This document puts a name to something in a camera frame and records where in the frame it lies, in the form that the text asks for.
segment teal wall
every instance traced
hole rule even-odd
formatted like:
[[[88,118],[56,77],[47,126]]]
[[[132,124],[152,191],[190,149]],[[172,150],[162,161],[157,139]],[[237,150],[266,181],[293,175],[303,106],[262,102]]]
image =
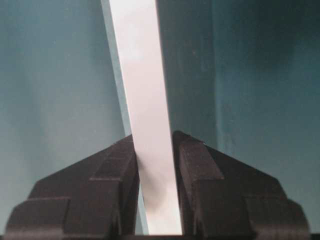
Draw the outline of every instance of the teal wall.
[[[218,149],[267,172],[320,232],[320,1],[212,2]]]
[[[0,0],[0,233],[35,181],[124,136],[101,2]]]
[[[278,178],[320,232],[320,1],[157,3],[171,130]]]

